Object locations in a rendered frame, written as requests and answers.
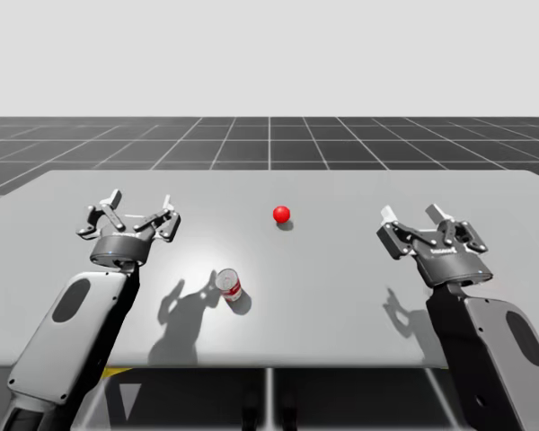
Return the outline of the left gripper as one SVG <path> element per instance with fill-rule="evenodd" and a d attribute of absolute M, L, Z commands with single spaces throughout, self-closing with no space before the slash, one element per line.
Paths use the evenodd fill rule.
<path fill-rule="evenodd" d="M 124 264 L 134 262 L 143 266 L 147 262 L 152 242 L 172 242 L 181 224 L 181 216 L 175 210 L 171 196 L 166 195 L 159 212 L 144 217 L 133 226 L 133 230 L 126 230 L 124 222 L 116 213 L 121 199 L 121 191 L 115 189 L 97 206 L 88 206 L 84 226 L 75 231 L 84 240 L 98 239 L 90 255 L 90 261 L 96 265 L 121 268 Z M 98 227 L 103 216 L 113 227 Z"/>

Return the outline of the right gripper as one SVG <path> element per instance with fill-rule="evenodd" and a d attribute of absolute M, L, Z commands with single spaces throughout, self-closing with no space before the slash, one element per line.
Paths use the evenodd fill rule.
<path fill-rule="evenodd" d="M 470 286 L 493 279 L 492 271 L 477 255 L 487 252 L 488 247 L 468 221 L 456 220 L 437 204 L 427 207 L 426 214 L 441 232 L 446 247 L 434 248 L 433 234 L 402 224 L 390 206 L 382 208 L 376 235 L 392 259 L 415 253 L 417 269 L 430 288 L 447 283 Z"/>

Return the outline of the red and white can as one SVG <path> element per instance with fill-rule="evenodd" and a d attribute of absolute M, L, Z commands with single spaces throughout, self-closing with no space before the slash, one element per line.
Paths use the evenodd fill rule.
<path fill-rule="evenodd" d="M 221 296 L 228 302 L 235 302 L 242 295 L 240 278 L 232 268 L 224 268 L 219 271 L 216 275 L 215 284 Z"/>

